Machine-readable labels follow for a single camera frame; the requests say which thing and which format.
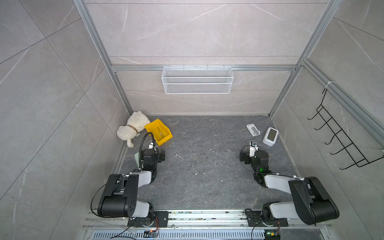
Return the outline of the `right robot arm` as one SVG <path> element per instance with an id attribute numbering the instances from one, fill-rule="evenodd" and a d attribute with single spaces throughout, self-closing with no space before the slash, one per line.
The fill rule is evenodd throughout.
<path id="1" fill-rule="evenodd" d="M 292 196 L 291 202 L 264 204 L 259 218 L 256 218 L 256 212 L 245 210 L 248 218 L 256 222 L 256 225 L 274 226 L 287 219 L 316 225 L 339 218 L 339 208 L 318 178 L 299 178 L 273 173 L 269 168 L 267 151 L 250 145 L 247 148 L 247 151 L 241 149 L 239 159 L 252 167 L 254 180 L 263 188 Z"/>

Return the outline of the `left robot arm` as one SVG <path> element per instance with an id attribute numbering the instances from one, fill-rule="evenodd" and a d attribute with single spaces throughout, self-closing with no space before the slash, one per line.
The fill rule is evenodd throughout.
<path id="1" fill-rule="evenodd" d="M 141 150 L 135 154 L 137 169 L 129 174 L 112 174 L 101 187 L 103 193 L 94 215 L 100 218 L 129 218 L 144 227 L 155 222 L 151 203 L 138 200 L 138 189 L 153 183 L 157 176 L 158 163 L 165 161 L 166 151 Z"/>

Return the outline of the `yellow plastic bin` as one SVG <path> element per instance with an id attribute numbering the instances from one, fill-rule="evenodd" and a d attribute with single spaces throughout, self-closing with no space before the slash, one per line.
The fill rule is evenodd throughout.
<path id="1" fill-rule="evenodd" d="M 154 135 L 154 138 L 159 146 L 173 138 L 170 129 L 160 119 L 156 119 L 153 122 L 147 124 L 145 129 L 147 132 L 151 132 Z M 160 139 L 159 132 L 162 132 L 165 136 L 162 140 Z"/>

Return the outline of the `pale green cup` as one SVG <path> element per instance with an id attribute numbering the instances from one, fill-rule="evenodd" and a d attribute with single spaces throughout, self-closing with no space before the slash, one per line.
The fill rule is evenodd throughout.
<path id="1" fill-rule="evenodd" d="M 139 152 L 135 153 L 134 159 L 135 159 L 135 163 L 137 165 L 137 168 L 140 169 L 141 168 L 141 163 L 140 163 L 140 159 L 139 159 Z"/>

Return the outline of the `white digital clock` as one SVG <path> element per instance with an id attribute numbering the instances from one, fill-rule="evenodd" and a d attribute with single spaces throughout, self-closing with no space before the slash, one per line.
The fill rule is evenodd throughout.
<path id="1" fill-rule="evenodd" d="M 262 142 L 265 145 L 272 147 L 276 143 L 278 136 L 279 136 L 279 131 L 269 127 L 266 131 L 266 134 L 263 137 Z"/>

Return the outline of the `white plush dog toy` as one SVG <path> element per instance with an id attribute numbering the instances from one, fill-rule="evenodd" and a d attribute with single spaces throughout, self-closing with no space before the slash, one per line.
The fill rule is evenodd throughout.
<path id="1" fill-rule="evenodd" d="M 134 144 L 132 139 L 138 137 L 140 132 L 145 129 L 151 121 L 141 111 L 133 112 L 129 117 L 125 126 L 120 126 L 117 130 L 117 136 L 122 140 L 126 141 L 128 148 L 133 148 Z"/>

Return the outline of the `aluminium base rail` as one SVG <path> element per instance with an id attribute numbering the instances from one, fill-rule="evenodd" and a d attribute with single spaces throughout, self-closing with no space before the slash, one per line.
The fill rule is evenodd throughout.
<path id="1" fill-rule="evenodd" d="M 287 219 L 264 223 L 260 210 L 156 210 L 150 225 L 133 218 L 89 214 L 80 240 L 336 240 L 329 222 L 308 226 Z"/>

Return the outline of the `black wall hook rack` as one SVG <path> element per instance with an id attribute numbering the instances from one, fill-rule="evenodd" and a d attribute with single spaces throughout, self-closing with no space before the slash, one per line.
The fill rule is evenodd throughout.
<path id="1" fill-rule="evenodd" d="M 347 170 L 351 167 L 362 168 L 364 166 L 370 165 L 374 162 L 384 159 L 384 155 L 374 160 L 368 160 L 363 152 L 357 147 L 354 141 L 349 137 L 347 132 L 342 128 L 342 126 L 336 121 L 336 119 L 331 115 L 331 113 L 325 108 L 324 101 L 327 95 L 327 89 L 322 91 L 322 100 L 318 107 L 316 108 L 315 114 L 311 118 L 307 118 L 308 121 L 312 121 L 315 118 L 319 117 L 323 124 L 314 128 L 315 131 L 322 130 L 323 128 L 328 128 L 332 137 L 328 142 L 324 142 L 325 145 L 329 146 L 334 140 L 341 145 L 341 147 L 336 152 L 331 152 L 331 156 L 336 156 L 340 153 L 346 153 L 352 163 L 345 167 L 339 167 L 340 170 Z"/>

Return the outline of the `left aluminium frame post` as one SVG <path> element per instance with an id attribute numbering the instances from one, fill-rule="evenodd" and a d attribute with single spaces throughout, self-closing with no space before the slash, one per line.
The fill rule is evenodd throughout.
<path id="1" fill-rule="evenodd" d="M 82 0 L 74 0 L 74 4 L 76 6 L 76 8 L 78 9 L 78 12 L 85 24 L 85 27 L 98 51 L 98 54 L 99 56 L 101 57 L 101 60 L 102 62 L 104 63 L 105 65 L 105 68 L 107 70 L 107 73 L 109 74 L 109 76 L 111 77 L 112 79 L 112 82 L 119 94 L 119 97 L 121 98 L 122 100 L 122 103 L 127 111 L 127 113 L 129 115 L 131 115 L 133 113 L 133 110 L 129 104 L 129 101 L 127 99 L 127 96 L 124 92 L 124 89 L 122 87 L 122 84 L 120 82 L 120 80 L 118 79 L 118 76 L 117 74 L 113 71 L 112 69 L 112 63 L 111 63 L 111 60 L 108 56 L 108 53 L 105 49 L 105 46 L 103 45 L 102 43 L 102 40 L 98 34 L 98 31 L 96 29 L 96 26 L 92 20 L 92 17 L 91 17 L 91 14 L 86 6 L 86 3 L 85 1 L 82 1 Z"/>

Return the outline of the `aluminium corner frame post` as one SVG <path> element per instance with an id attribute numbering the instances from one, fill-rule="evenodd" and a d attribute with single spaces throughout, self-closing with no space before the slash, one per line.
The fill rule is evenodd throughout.
<path id="1" fill-rule="evenodd" d="M 294 70 L 291 71 L 286 83 L 284 84 L 279 96 L 277 97 L 273 107 L 269 112 L 270 119 L 272 119 L 276 115 L 288 91 L 290 90 L 295 79 L 297 78 L 298 74 L 302 70 L 304 60 L 306 60 L 314 50 L 316 44 L 318 43 L 319 39 L 323 35 L 332 17 L 335 15 L 336 11 L 338 10 L 342 2 L 343 2 L 342 0 L 332 0 L 328 2 L 328 5 L 325 11 L 323 12 L 313 34 L 309 38 L 307 45 L 305 46 L 302 54 L 300 55 Z"/>

